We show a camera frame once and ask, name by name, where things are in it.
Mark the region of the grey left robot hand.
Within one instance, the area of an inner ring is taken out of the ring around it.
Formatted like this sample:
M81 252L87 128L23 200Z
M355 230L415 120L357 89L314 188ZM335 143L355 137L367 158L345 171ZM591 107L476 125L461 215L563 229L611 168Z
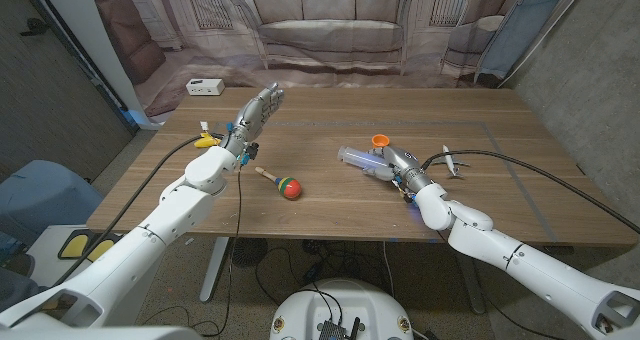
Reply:
M235 156L241 155L261 134L263 126L279 109L283 99L284 91L278 88L277 83L263 89L238 112L231 131L219 146Z

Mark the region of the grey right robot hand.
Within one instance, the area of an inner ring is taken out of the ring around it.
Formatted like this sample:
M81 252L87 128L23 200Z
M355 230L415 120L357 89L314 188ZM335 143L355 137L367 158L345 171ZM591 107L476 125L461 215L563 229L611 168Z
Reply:
M366 175L391 181L404 192L415 194L432 183L431 178L421 169L417 158L404 149L385 146L372 149L369 153L381 157L385 166L366 168L363 170Z

